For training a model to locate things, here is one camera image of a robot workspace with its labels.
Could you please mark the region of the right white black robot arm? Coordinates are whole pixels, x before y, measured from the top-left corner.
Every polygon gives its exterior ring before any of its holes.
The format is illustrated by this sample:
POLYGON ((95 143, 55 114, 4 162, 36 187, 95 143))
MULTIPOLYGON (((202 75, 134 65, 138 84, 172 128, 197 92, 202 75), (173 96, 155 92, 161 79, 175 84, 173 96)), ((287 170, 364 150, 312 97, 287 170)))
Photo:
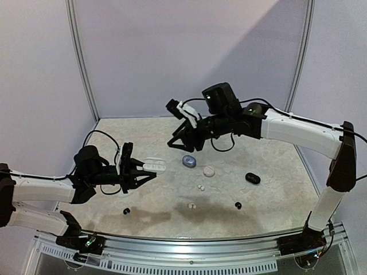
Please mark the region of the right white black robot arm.
POLYGON ((184 122, 177 128, 168 146, 186 152, 201 151, 206 140, 222 135, 278 140, 318 152, 331 160, 326 188, 296 238, 302 250, 318 242, 319 234, 339 206, 343 196, 356 185, 356 143, 353 125, 327 124, 295 116, 273 107, 263 99, 242 102, 227 82, 202 91, 210 115, 202 118, 189 101, 171 99, 166 109, 184 122))

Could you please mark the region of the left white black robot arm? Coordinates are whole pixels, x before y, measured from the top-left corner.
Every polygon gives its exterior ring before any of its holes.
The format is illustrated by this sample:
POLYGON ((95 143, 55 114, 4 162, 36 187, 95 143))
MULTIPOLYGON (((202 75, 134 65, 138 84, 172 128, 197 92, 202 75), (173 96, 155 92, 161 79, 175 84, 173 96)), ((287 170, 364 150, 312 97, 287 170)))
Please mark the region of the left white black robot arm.
POLYGON ((111 165, 95 146, 85 146, 75 155, 75 172, 61 178, 16 174, 1 164, 1 226, 21 226, 62 236, 72 248, 85 244, 85 236, 72 214, 49 211, 28 204, 29 201, 54 201, 72 205, 88 202, 96 186, 118 185, 123 193, 135 190, 156 178, 144 163, 131 157, 133 144, 126 143, 111 165))

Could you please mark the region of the black earbud charging case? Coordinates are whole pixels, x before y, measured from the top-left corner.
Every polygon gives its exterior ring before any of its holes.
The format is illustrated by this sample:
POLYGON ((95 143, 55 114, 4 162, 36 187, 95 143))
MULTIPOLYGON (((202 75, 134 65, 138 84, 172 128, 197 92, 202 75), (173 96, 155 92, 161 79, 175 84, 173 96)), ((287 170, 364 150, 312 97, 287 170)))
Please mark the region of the black earbud charging case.
POLYGON ((253 185, 259 185, 261 182, 261 179, 258 175, 254 174, 254 173, 246 173, 245 175, 245 180, 253 185))

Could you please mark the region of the blue earbud charging case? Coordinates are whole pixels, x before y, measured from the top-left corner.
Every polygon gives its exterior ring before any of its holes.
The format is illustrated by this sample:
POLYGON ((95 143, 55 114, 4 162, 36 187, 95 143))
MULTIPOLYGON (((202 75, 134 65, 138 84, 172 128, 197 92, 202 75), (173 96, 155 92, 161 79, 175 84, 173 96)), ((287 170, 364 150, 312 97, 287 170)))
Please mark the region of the blue earbud charging case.
POLYGON ((185 155, 182 157, 182 164, 188 168, 195 168, 197 161, 193 156, 185 155))

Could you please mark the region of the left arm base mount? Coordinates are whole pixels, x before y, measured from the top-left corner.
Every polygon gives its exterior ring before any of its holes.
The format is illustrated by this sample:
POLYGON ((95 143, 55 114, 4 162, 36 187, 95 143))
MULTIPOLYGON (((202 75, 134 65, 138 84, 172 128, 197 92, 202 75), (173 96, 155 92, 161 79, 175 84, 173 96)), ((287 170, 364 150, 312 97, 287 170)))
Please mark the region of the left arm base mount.
POLYGON ((80 230, 67 230, 56 238, 57 245, 77 250, 80 254, 102 255, 105 243, 105 237, 82 233, 80 230))

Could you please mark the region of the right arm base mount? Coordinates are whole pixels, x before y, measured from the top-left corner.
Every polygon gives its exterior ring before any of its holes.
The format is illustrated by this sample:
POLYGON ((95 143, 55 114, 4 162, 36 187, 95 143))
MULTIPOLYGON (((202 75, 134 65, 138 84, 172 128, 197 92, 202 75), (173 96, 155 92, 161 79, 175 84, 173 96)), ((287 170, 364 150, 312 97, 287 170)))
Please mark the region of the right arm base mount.
POLYGON ((326 238, 323 231, 315 231, 305 227, 301 233, 279 237, 277 247, 282 256, 311 251, 324 247, 326 238))

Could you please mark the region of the white oblong charging case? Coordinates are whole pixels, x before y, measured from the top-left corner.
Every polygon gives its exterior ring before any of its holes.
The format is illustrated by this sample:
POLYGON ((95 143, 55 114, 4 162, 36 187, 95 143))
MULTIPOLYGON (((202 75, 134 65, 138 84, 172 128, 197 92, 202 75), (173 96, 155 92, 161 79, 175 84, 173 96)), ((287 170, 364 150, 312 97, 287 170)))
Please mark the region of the white oblong charging case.
POLYGON ((166 171, 166 161, 161 158, 146 158, 143 164, 143 170, 163 174, 166 171))

